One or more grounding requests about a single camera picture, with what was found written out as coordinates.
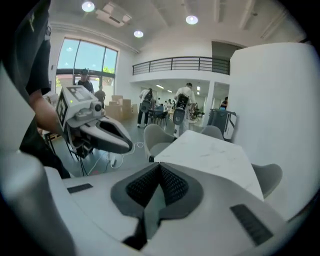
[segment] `white ceiling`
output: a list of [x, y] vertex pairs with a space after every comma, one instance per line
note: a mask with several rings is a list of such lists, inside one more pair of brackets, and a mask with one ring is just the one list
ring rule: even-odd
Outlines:
[[[206, 97], [209, 92], [209, 81], [206, 80], [192, 80], [192, 79], [161, 79], [161, 80], [148, 80], [142, 82], [132, 83], [135, 86], [142, 88], [152, 88], [156, 92], [161, 91], [172, 91], [173, 94], [177, 92], [177, 90], [181, 87], [186, 86], [187, 83], [192, 83], [192, 90], [194, 91], [194, 95]], [[200, 86], [199, 95], [197, 95], [197, 86]], [[223, 99], [229, 94], [229, 85], [223, 83], [216, 83], [214, 85], [213, 97], [217, 99]]]
[[[96, 19], [95, 12], [85, 13], [82, 0], [52, 0], [50, 21], [74, 24], [104, 33], [136, 50], [166, 31], [182, 31], [207, 40], [229, 42], [242, 46], [263, 43], [300, 41], [305, 35], [292, 18], [273, 0], [113, 0], [132, 19], [120, 28]], [[108, 0], [92, 0], [97, 9]], [[199, 23], [185, 22], [189, 14]], [[266, 29], [267, 37], [261, 38]], [[141, 30], [144, 37], [135, 38]]]

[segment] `gray floor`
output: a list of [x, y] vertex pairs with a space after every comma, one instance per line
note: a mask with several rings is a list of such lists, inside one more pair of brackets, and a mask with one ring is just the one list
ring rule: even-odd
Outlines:
[[[134, 116], [132, 119], [124, 120], [121, 122], [129, 132], [132, 143], [144, 141], [144, 127], [137, 127], [137, 118], [137, 116]], [[199, 126], [200, 124], [201, 119], [199, 119], [196, 123], [191, 123], [189, 125], [189, 129], [195, 132], [200, 132], [202, 130], [202, 128]], [[162, 127], [168, 134], [173, 135], [175, 125], [171, 120], [167, 119], [167, 125]], [[52, 143], [55, 152], [60, 157], [64, 167], [75, 177], [82, 176], [80, 162], [74, 155], [70, 155], [64, 139], [60, 137], [53, 140]], [[99, 173], [104, 172], [130, 171], [132, 169], [139, 168], [139, 166], [148, 162], [145, 156], [145, 149], [143, 147], [139, 148], [136, 146], [134, 153], [125, 155], [123, 157], [123, 164], [121, 166], [120, 164], [122, 161], [122, 155], [114, 153], [112, 153], [111, 155], [116, 156], [115, 169], [111, 167], [110, 163], [108, 163], [109, 153], [102, 150], [94, 149], [93, 154], [89, 154], [85, 159], [83, 159], [83, 164], [86, 172], [89, 172], [89, 170], [94, 166], [96, 161], [101, 156], [101, 159], [97, 162], [96, 166], [89, 175], [98, 175]], [[157, 231], [158, 212], [165, 206], [164, 194], [159, 186], [144, 211], [145, 228], [148, 239], [151, 239]]]
[[[127, 119], [121, 122], [123, 126], [127, 129], [131, 136], [132, 143], [137, 143], [137, 142], [143, 142], [144, 141], [144, 128], [137, 127], [137, 117], [134, 116], [132, 119]], [[190, 130], [195, 131], [195, 132], [200, 132], [202, 130], [201, 127], [199, 127], [201, 123], [201, 120], [199, 120], [196, 123], [191, 123], [189, 125]], [[174, 128], [175, 125], [171, 120], [167, 120], [167, 125], [163, 126], [164, 130], [166, 133], [173, 135], [174, 134]], [[68, 152], [66, 142], [64, 141], [63, 138], [57, 138], [52, 141], [53, 147], [55, 149], [56, 154], [59, 156], [61, 159], [64, 167], [72, 173], [75, 177], [80, 177], [82, 176], [82, 171], [81, 171], [81, 166], [80, 162], [76, 159], [75, 156], [71, 156], [70, 153]], [[83, 164], [85, 167], [85, 170], [87, 173], [89, 170], [94, 166], [96, 161], [99, 159], [99, 157], [102, 156], [102, 158], [97, 162], [96, 166], [90, 173], [90, 175], [95, 175], [99, 173], [104, 173], [104, 172], [114, 172], [116, 170], [129, 170], [131, 168], [136, 168], [139, 167], [145, 163], [147, 163], [147, 159], [145, 157], [145, 149], [135, 147], [134, 153], [133, 154], [128, 154], [123, 157], [123, 164], [120, 166], [121, 161], [122, 161], [122, 155], [120, 154], [110, 154], [110, 158], [112, 156], [116, 157], [116, 163], [115, 163], [115, 168], [113, 169], [110, 164], [108, 164], [108, 158], [109, 158], [109, 153], [106, 153], [105, 151], [94, 149], [93, 154], [89, 154], [85, 159], [83, 159]]]

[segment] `cap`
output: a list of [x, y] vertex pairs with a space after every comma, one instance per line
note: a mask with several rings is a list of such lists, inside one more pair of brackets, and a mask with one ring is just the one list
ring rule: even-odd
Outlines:
[[80, 71], [80, 75], [88, 75], [89, 71], [88, 69], [84, 68]]

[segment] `tree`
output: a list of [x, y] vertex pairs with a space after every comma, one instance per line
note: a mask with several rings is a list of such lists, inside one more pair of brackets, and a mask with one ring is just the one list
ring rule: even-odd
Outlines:
[[[111, 73], [111, 74], [115, 73], [115, 69], [114, 68], [108, 68], [107, 66], [104, 66], [102, 71], [105, 72], [105, 73]], [[103, 76], [102, 77], [102, 82], [106, 86], [110, 86], [112, 84], [113, 80], [114, 79], [112, 77], [107, 77], [107, 76]]]
[[57, 76], [55, 77], [55, 87], [61, 87], [61, 82]]

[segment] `balcony railing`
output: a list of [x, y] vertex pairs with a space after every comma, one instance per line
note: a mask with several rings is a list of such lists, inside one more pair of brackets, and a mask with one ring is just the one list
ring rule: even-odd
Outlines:
[[161, 58], [133, 65], [132, 75], [169, 70], [198, 70], [230, 75], [230, 61], [198, 56]]

